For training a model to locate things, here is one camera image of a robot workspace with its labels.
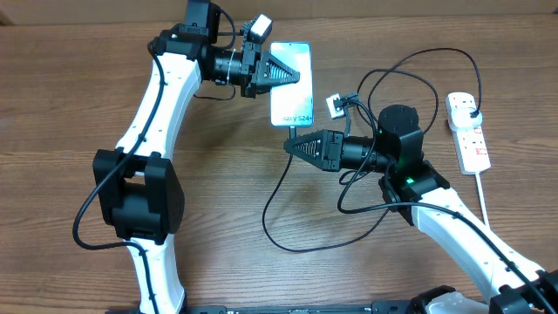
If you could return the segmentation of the Samsung Galaxy smartphone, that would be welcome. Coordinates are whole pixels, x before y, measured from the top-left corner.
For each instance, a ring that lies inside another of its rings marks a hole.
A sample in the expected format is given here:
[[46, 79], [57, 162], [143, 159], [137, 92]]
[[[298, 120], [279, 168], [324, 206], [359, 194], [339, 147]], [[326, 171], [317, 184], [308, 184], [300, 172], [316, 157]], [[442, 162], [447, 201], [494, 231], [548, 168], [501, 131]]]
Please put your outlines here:
[[307, 42], [272, 42], [270, 52], [300, 74], [296, 83], [271, 88], [271, 124], [273, 126], [312, 126], [314, 123], [314, 97], [310, 44]]

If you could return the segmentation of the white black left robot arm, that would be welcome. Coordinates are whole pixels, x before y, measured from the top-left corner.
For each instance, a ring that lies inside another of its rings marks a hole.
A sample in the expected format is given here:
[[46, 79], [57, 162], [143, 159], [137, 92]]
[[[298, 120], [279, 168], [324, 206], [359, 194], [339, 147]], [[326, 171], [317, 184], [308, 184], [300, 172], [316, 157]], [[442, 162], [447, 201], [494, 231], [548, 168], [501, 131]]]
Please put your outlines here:
[[114, 227], [117, 244], [132, 256], [141, 293], [139, 313], [187, 309], [174, 250], [185, 196], [173, 154], [201, 83], [229, 85], [234, 93], [254, 98], [301, 77], [262, 48], [272, 30], [263, 14], [229, 32], [242, 39], [239, 51], [231, 44], [217, 45], [224, 14], [210, 1], [190, 1], [184, 21], [148, 43], [153, 71], [133, 123], [113, 150], [98, 150], [93, 159], [92, 194], [99, 198], [105, 223]]

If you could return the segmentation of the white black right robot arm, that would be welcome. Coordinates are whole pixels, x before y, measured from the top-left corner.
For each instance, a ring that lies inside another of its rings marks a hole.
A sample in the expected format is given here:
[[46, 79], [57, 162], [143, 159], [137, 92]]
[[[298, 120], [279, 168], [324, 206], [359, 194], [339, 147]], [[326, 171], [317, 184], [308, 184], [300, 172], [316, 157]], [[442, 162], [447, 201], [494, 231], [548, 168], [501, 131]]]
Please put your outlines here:
[[556, 272], [522, 256], [479, 220], [425, 159], [423, 139], [416, 110], [393, 105], [379, 114], [373, 138], [321, 130], [288, 139], [283, 148], [323, 171], [381, 173], [379, 207], [400, 213], [460, 266], [485, 301], [472, 303], [472, 310], [555, 313]]

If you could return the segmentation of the white charger plug adapter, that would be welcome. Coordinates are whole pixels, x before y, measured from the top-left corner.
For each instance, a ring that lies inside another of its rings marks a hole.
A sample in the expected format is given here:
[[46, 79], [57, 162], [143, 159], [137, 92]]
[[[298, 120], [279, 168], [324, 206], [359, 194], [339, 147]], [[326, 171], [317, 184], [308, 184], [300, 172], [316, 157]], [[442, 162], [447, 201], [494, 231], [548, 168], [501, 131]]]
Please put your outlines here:
[[472, 107], [451, 107], [448, 112], [448, 125], [454, 132], [481, 126], [482, 122], [482, 113], [477, 113]]

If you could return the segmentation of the white power strip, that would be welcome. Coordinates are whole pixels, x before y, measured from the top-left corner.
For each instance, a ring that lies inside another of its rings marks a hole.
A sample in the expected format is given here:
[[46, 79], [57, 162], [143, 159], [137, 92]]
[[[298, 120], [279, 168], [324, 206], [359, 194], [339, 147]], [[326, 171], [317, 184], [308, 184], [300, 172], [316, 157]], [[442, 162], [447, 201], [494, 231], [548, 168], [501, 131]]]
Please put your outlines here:
[[[474, 96], [467, 92], [451, 92], [446, 96], [447, 121], [448, 112], [451, 107], [472, 107], [477, 109]], [[491, 167], [491, 162], [482, 127], [477, 126], [460, 132], [452, 131], [452, 135], [460, 172], [465, 175], [474, 176], [478, 189], [482, 219], [485, 225], [490, 227], [480, 174]]]

